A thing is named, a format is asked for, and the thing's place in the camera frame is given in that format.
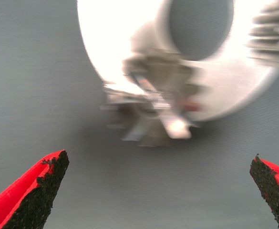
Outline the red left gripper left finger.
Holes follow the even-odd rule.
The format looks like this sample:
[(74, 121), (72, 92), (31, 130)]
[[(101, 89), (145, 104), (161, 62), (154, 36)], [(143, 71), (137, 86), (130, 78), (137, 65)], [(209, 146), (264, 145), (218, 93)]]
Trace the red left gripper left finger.
[(0, 193), (0, 229), (42, 229), (69, 165), (65, 150), (46, 155)]

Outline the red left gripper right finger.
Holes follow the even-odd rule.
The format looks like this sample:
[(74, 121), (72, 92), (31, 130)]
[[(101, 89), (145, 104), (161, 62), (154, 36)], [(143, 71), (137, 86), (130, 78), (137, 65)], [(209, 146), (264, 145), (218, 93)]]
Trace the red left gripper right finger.
[(255, 156), (249, 173), (260, 190), (262, 198), (270, 207), (279, 228), (279, 166)]

